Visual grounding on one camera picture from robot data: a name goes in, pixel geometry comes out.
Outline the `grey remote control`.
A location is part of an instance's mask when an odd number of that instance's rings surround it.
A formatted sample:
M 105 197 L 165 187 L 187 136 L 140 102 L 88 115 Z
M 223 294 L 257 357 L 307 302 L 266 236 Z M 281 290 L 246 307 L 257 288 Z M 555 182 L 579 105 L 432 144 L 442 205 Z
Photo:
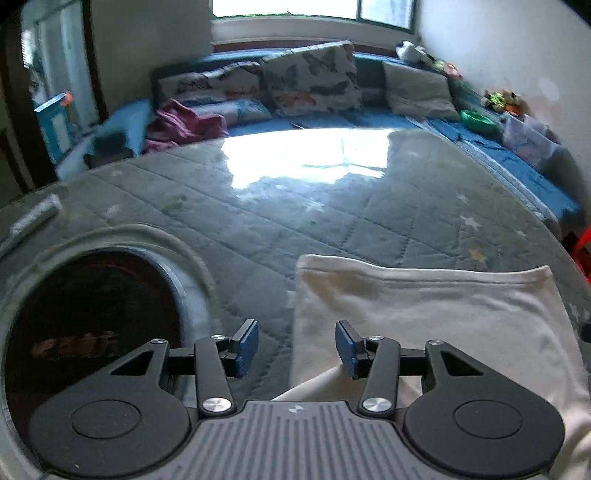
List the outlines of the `grey remote control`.
M 56 217 L 61 210 L 62 204 L 59 196 L 56 194 L 48 195 L 11 225 L 7 236 L 1 241 L 1 254 L 15 247 L 29 234 Z

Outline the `large butterfly print pillow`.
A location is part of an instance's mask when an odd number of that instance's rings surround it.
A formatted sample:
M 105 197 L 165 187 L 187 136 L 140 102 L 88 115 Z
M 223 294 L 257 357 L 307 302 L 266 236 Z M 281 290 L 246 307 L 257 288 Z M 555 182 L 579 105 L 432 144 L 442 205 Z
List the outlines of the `large butterfly print pillow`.
M 363 106 L 352 42 L 286 50 L 260 60 L 263 80 L 281 116 L 358 110 Z

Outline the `black round induction cooktop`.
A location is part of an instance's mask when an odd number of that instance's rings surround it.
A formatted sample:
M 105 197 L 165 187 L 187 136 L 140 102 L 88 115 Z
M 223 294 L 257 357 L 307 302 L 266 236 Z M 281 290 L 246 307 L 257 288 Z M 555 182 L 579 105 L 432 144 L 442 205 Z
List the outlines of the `black round induction cooktop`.
M 95 250 L 52 269 L 27 294 L 10 327 L 4 366 L 8 409 L 29 440 L 46 400 L 153 338 L 180 344 L 176 289 L 147 255 Z

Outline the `cream knit sweater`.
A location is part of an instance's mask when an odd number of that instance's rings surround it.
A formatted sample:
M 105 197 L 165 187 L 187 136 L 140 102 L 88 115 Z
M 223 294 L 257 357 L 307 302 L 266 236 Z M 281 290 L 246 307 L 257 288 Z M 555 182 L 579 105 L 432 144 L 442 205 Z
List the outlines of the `cream knit sweater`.
M 286 401 L 356 401 L 335 324 L 419 349 L 443 340 L 549 401 L 566 437 L 556 479 L 590 475 L 589 375 L 547 266 L 518 272 L 385 268 L 304 255 L 295 266 L 293 360 Z

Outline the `red plastic stool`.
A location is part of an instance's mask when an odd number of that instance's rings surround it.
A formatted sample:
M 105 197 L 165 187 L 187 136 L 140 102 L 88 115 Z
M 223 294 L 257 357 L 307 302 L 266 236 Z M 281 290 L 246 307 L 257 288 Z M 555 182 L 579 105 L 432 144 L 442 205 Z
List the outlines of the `red plastic stool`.
M 591 241 L 591 228 L 588 227 L 582 235 L 578 238 L 575 246 L 571 250 L 571 256 L 575 263 L 581 268 L 584 268 L 583 261 L 585 260 L 584 252 L 587 252 L 587 256 L 590 256 L 587 246 Z

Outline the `blue children's cabinet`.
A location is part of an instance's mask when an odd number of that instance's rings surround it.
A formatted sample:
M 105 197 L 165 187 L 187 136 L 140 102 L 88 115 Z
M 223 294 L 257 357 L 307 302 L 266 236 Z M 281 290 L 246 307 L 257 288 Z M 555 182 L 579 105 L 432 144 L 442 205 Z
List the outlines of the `blue children's cabinet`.
M 71 150 L 71 128 L 67 108 L 71 94 L 62 92 L 34 109 L 51 162 L 57 165 Z

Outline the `white plush toy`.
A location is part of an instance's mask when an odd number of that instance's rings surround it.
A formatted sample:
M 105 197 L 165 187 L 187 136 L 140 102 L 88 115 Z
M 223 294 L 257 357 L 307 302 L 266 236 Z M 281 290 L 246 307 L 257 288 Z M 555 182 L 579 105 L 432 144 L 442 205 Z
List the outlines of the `white plush toy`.
M 434 58 L 422 46 L 405 40 L 396 47 L 398 58 L 406 63 L 423 64 L 431 66 Z

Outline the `long butterfly print pillow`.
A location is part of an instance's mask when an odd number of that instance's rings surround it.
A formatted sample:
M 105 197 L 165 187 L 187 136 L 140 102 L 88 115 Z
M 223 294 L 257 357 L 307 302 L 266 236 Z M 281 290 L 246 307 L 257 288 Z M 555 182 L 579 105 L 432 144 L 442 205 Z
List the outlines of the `long butterfly print pillow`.
M 257 62 L 167 76 L 157 86 L 159 102 L 174 99 L 199 116 L 221 115 L 228 127 L 273 118 L 262 101 L 262 70 Z

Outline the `clear plastic storage box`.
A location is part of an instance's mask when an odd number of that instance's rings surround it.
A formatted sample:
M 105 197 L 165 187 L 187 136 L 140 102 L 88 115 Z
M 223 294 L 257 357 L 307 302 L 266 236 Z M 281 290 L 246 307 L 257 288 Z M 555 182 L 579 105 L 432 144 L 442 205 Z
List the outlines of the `clear plastic storage box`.
M 546 135 L 510 114 L 502 117 L 502 144 L 528 165 L 541 172 L 563 151 L 563 147 Z

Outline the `green plastic bowl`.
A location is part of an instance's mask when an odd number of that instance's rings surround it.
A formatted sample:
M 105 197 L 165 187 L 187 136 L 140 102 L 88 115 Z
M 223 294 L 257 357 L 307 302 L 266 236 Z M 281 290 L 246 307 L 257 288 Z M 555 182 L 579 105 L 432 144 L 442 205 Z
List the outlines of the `green plastic bowl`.
M 472 110 L 461 110 L 463 124 L 471 131 L 483 136 L 494 136 L 498 133 L 497 124 L 490 118 Z

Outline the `green orange toys on sill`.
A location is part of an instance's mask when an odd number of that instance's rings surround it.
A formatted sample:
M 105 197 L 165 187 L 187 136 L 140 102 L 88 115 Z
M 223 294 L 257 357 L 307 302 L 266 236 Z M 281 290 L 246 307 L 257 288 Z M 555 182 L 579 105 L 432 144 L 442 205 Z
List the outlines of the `green orange toys on sill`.
M 456 66 L 450 62 L 443 61 L 443 60 L 436 60 L 433 63 L 433 68 L 436 71 L 444 74 L 445 76 L 447 76 L 451 80 L 454 80 L 454 81 L 462 81 L 463 80 L 462 74 L 459 72 L 459 70 L 456 68 Z

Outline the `window with green frame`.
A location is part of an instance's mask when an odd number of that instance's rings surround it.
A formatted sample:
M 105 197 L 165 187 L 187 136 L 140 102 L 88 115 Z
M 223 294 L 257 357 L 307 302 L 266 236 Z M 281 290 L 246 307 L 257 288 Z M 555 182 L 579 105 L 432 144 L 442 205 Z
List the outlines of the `window with green frame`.
M 213 0 L 215 18 L 300 16 L 334 18 L 411 30 L 413 0 Z

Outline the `pink garment on sofa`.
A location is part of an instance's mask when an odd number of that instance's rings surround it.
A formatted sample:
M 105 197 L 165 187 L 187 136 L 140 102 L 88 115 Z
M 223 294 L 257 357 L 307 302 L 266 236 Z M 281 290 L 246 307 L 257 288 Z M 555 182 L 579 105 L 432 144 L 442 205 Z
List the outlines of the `pink garment on sofa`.
M 147 126 L 143 153 L 225 137 L 228 137 L 228 124 L 222 115 L 200 115 L 174 99 L 167 99 Z

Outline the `blue corner sofa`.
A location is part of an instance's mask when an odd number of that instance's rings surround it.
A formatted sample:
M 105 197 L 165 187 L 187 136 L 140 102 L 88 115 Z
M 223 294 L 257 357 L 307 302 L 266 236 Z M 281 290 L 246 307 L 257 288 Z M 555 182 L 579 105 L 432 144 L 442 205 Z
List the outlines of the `blue corner sofa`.
M 311 113 L 293 118 L 281 117 L 271 104 L 270 96 L 262 93 L 262 101 L 269 108 L 273 118 L 266 121 L 228 127 L 233 136 L 243 136 L 271 131 L 303 128 L 427 128 L 443 135 L 454 143 L 467 147 L 488 170 L 500 179 L 511 191 L 521 198 L 528 207 L 540 215 L 556 235 L 561 236 L 570 229 L 582 225 L 585 213 L 582 205 L 565 193 L 551 180 L 528 165 L 502 144 L 502 117 L 492 113 L 482 114 L 498 126 L 494 136 L 483 136 L 469 130 L 462 122 L 436 118 L 413 118 L 394 114 L 387 105 L 386 83 L 383 63 L 394 63 L 394 58 L 381 55 L 358 53 L 356 68 L 363 93 L 363 106 L 359 110 L 345 113 Z M 449 90 L 460 115 L 461 110 L 471 110 L 458 81 L 448 81 Z M 82 133 L 71 129 L 71 136 L 78 144 L 57 164 L 59 179 L 67 180 L 90 169 L 93 142 L 105 134 L 109 143 L 116 146 L 112 153 L 115 160 L 132 158 L 143 149 L 147 125 L 153 119 L 153 103 L 142 99 L 117 110 L 106 122 L 92 132 Z

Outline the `dark doorway frame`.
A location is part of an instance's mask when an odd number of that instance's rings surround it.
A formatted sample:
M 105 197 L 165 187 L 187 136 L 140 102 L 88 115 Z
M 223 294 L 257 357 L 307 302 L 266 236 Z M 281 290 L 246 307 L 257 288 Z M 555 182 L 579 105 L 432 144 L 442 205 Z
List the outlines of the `dark doorway frame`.
M 70 128 L 92 132 L 107 117 L 88 1 L 4 1 L 1 87 L 17 150 L 14 174 L 25 187 L 58 178 L 34 109 L 68 91 Z

